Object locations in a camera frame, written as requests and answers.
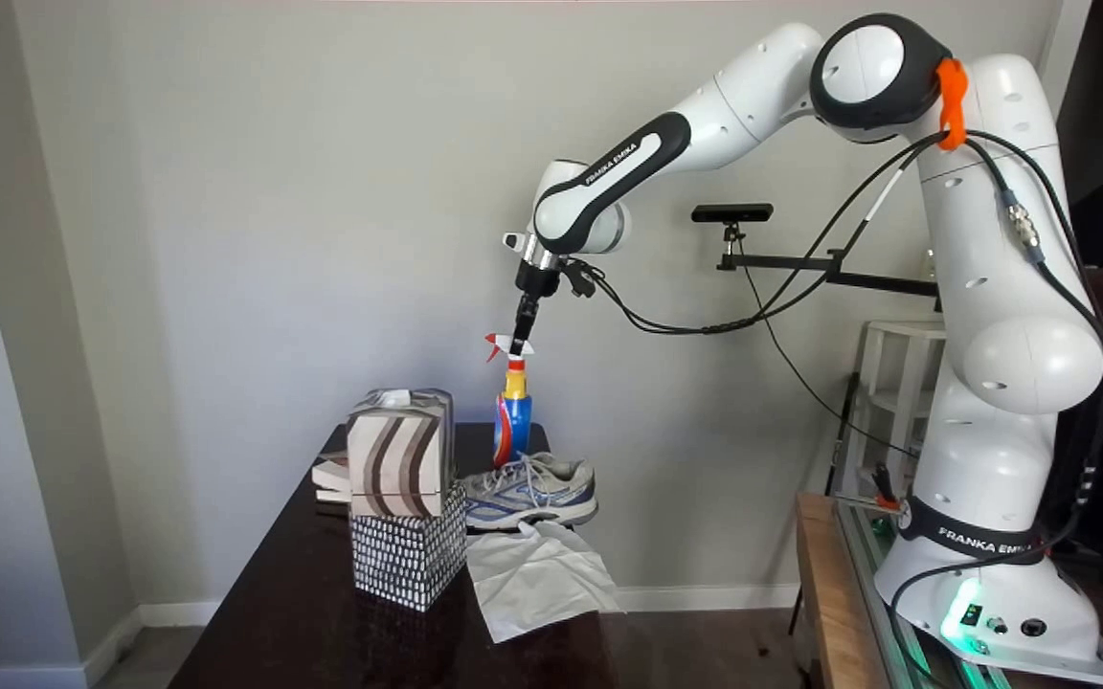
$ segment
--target white cloth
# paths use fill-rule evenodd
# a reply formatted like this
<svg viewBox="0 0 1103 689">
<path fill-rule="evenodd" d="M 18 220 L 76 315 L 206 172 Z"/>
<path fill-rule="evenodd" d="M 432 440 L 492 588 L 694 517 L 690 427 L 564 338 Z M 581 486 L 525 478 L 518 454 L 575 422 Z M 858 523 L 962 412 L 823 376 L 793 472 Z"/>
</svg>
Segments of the white cloth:
<svg viewBox="0 0 1103 689">
<path fill-rule="evenodd" d="M 495 641 L 618 607 L 601 553 L 560 521 L 470 535 L 469 571 Z"/>
</svg>

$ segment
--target shoe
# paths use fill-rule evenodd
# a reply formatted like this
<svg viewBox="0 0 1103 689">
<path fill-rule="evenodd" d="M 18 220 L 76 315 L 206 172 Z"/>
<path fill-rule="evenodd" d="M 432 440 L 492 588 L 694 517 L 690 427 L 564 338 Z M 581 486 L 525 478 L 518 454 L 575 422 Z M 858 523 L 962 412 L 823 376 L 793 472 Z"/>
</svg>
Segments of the shoe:
<svg viewBox="0 0 1103 689">
<path fill-rule="evenodd" d="M 520 521 L 581 523 L 599 511 L 595 472 L 579 458 L 520 454 L 461 478 L 469 526 L 500 533 Z"/>
</svg>

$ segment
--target robotic arm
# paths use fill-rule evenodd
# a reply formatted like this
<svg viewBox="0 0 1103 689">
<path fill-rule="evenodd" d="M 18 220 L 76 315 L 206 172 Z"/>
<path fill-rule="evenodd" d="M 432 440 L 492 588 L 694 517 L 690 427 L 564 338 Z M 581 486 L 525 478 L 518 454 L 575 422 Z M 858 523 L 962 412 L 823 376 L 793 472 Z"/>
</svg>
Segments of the robotic arm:
<svg viewBox="0 0 1103 689">
<path fill-rule="evenodd" d="M 511 238 L 520 251 L 512 346 L 556 292 L 560 255 L 622 243 L 631 187 L 657 172 L 733 165 L 807 112 L 865 144 L 920 140 L 939 135 L 943 108 L 962 108 L 973 131 L 994 135 L 984 140 L 1036 158 L 1066 195 L 1040 73 L 1024 58 L 984 58 L 967 65 L 962 102 L 943 102 L 946 62 L 950 49 L 899 16 L 862 16 L 829 43 L 791 22 L 601 160 L 556 160 L 530 234 Z M 1092 304 L 1060 216 L 1009 144 L 995 158 L 973 140 L 920 158 L 950 346 L 878 593 L 971 662 L 1103 681 L 1096 607 L 1060 580 L 1036 526 L 1056 412 L 1100 385 L 1103 346 L 1081 315 Z"/>
</svg>

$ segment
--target dark wooden table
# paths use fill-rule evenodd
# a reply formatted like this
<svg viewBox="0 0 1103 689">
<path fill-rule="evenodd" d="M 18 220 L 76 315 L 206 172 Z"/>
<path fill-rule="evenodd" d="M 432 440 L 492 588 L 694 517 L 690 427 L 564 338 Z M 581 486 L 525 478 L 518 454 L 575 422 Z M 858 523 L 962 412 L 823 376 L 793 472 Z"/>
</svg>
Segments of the dark wooden table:
<svg viewBox="0 0 1103 689">
<path fill-rule="evenodd" d="M 463 423 L 461 472 L 484 472 L 492 427 Z M 599 616 L 495 648 L 469 575 L 421 616 L 352 586 L 348 517 L 299 482 L 174 683 L 618 683 Z"/>
</svg>

